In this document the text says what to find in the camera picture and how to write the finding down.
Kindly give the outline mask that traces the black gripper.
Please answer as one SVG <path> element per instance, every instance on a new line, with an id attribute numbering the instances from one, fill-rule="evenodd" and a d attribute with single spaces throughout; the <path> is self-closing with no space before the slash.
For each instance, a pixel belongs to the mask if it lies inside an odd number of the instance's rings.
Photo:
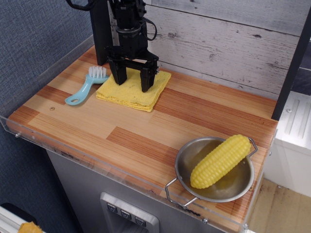
<path id="1" fill-rule="evenodd" d="M 141 70 L 141 89 L 147 92 L 154 84 L 158 73 L 158 57 L 148 51 L 146 25 L 136 25 L 131 29 L 116 27 L 119 45 L 107 47 L 108 63 L 113 78 L 118 85 L 127 80 L 126 68 Z"/>

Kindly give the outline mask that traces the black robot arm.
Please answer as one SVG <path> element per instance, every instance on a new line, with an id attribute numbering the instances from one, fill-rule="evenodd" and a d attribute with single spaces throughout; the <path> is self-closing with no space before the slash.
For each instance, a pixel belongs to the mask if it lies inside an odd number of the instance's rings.
<path id="1" fill-rule="evenodd" d="M 142 92 L 147 92 L 154 84 L 158 73 L 158 56 L 148 51 L 147 23 L 144 17 L 146 3 L 142 0 L 111 0 L 110 7 L 117 21 L 116 32 L 119 45 L 107 47 L 108 62 L 116 84 L 122 85 L 127 80 L 126 69 L 140 71 Z"/>

